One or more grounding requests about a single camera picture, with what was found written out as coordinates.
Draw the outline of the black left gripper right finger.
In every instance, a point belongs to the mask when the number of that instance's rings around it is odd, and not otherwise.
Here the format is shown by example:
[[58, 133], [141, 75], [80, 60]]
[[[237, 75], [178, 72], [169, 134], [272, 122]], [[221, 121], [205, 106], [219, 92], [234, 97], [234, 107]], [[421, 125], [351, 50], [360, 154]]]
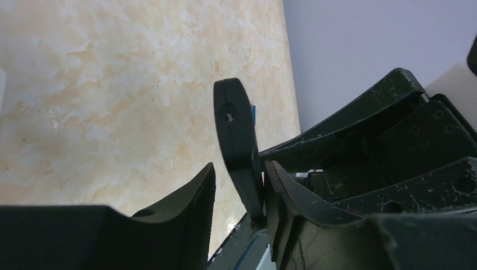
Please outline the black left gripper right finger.
[[277, 269], [475, 269], [476, 209], [356, 215], [265, 164], [265, 208]]

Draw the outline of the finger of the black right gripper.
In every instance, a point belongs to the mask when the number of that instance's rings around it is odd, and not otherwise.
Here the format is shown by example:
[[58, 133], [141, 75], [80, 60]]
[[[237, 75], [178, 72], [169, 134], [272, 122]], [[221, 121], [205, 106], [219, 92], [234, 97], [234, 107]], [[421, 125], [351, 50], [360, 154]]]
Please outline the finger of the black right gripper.
[[407, 69], [398, 67], [325, 120], [295, 138], [260, 152], [260, 161], [277, 161], [289, 172], [322, 169], [340, 153], [379, 135], [410, 111], [425, 93]]
[[356, 215], [438, 213], [476, 209], [476, 158], [466, 157], [418, 177], [334, 203]]

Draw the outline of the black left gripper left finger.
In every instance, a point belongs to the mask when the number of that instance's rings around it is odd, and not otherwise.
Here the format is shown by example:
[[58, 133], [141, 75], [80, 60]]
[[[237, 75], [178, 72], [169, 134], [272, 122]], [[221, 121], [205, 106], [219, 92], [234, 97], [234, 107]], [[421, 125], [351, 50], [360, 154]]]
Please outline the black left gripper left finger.
[[2, 206], [2, 269], [206, 269], [215, 170], [128, 217], [106, 205]]

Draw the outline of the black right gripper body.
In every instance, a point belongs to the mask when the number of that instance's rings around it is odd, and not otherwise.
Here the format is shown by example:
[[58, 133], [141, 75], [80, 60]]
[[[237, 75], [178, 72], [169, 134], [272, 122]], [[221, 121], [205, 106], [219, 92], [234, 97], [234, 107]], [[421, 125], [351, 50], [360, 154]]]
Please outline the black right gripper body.
[[328, 194], [346, 198], [476, 157], [474, 132], [442, 95], [371, 138], [355, 139], [324, 168]]

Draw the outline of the black remote control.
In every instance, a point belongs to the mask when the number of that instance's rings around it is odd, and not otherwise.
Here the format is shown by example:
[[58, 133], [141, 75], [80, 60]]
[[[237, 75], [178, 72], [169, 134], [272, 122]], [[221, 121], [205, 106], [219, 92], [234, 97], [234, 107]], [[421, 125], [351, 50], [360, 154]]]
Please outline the black remote control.
[[213, 86], [214, 117], [220, 151], [233, 185], [253, 222], [264, 218], [263, 178], [248, 95], [237, 78]]

